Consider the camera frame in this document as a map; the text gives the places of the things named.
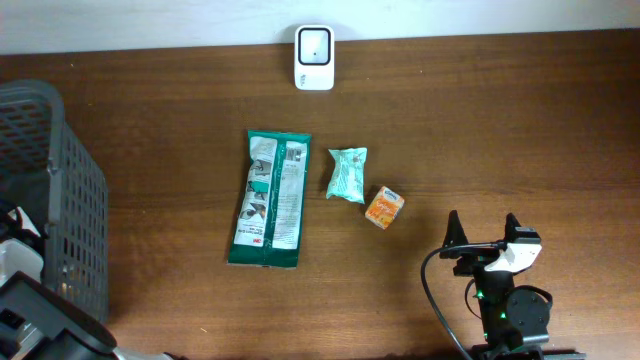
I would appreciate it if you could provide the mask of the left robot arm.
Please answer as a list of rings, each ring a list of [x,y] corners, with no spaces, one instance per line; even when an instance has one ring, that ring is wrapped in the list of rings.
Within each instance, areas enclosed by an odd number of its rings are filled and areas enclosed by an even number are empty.
[[[1,201],[1,346],[3,359],[149,359],[117,346],[90,315],[40,284],[43,266],[29,246],[41,233],[21,207]]]

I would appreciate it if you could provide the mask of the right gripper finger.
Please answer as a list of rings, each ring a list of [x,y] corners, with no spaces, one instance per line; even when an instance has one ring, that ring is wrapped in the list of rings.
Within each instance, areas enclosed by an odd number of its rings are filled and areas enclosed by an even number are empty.
[[[504,241],[507,243],[516,243],[521,237],[521,225],[513,213],[508,213],[505,222]]]
[[[449,248],[468,244],[469,241],[460,222],[458,212],[456,210],[451,210],[448,216],[446,234],[443,240],[443,247]]]

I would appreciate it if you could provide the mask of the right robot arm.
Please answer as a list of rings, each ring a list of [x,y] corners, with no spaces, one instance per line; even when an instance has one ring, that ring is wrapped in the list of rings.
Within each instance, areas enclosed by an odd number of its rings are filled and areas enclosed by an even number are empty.
[[[552,295],[531,285],[517,286],[514,277],[528,270],[542,250],[532,227],[506,216],[504,237],[485,244],[467,239],[458,213],[449,213],[439,257],[456,262],[453,274],[471,279],[485,343],[472,348],[475,359],[585,359],[575,350],[545,351]]]

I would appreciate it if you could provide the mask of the orange Kleenex tissue pack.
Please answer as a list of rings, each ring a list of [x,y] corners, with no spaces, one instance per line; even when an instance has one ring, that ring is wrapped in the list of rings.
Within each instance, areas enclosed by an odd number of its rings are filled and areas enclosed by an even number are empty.
[[[405,199],[389,189],[382,186],[369,207],[365,211],[365,218],[374,225],[386,230],[395,220],[405,204]]]

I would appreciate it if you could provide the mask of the mint green tissue pack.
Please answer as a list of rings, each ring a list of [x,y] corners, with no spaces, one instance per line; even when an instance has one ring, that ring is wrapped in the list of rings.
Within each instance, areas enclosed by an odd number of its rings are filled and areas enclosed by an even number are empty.
[[[364,165],[368,149],[329,149],[335,161],[334,171],[328,184],[326,198],[341,197],[349,202],[364,204]]]

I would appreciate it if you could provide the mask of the green 3M wipes pack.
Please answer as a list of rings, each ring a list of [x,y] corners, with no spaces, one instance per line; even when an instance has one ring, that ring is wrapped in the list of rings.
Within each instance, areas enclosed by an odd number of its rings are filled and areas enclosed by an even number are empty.
[[[250,167],[227,262],[298,266],[312,136],[250,130]]]

